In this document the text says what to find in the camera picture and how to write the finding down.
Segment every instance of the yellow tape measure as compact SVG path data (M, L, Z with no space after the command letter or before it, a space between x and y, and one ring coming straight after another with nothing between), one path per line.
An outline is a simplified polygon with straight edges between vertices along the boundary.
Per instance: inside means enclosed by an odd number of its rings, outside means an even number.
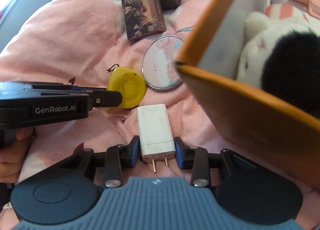
M122 103L119 108L130 109L139 105L146 93L147 85L143 76L136 70L116 67L112 71L107 88L121 93Z

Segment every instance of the bed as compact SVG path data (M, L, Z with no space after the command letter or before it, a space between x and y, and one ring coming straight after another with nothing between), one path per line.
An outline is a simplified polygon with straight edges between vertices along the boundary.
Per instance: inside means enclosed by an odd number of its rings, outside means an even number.
M212 0L181 0L176 10L164 13L167 32L188 40L192 28ZM0 54L0 80L32 80L105 87L114 64L141 70L143 55L163 34L148 36L136 43L127 40L120 0L52 0L23 25ZM224 139L185 84L159 93L147 89L140 105L164 103L174 136L187 145L198 145L209 152L230 148L293 180L304 194L297 222L304 229L320 224L320 195L258 156ZM36 127L36 138L25 160L20 181L70 156L82 148L105 151L108 146L128 143L138 134L136 109L94 109L87 119ZM185 176L174 159L157 164L157 176ZM154 176L152 165L138 161L129 176ZM217 178L217 171L212 171ZM10 209L0 215L0 229L9 230L18 220Z

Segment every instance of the orange box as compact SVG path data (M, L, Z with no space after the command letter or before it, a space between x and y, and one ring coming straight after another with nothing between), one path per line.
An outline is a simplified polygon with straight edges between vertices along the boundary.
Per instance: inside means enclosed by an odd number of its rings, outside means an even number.
M244 21L270 0L212 0L182 45L180 76L219 133L320 191L320 120L235 81Z

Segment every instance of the black plush ear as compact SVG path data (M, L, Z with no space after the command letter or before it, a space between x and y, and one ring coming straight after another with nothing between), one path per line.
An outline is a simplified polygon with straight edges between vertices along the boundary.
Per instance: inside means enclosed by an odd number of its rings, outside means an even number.
M262 89L320 119L320 38L292 32L265 63Z

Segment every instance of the black circular pad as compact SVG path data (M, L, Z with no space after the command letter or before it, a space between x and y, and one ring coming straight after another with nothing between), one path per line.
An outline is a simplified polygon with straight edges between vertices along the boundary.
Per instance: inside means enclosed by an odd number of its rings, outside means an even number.
M236 170L215 189L217 202L232 215L258 225L297 216L302 194L291 181L266 169Z
M98 201L97 187L75 169L45 170L18 184L11 204L20 220L41 225L72 221Z

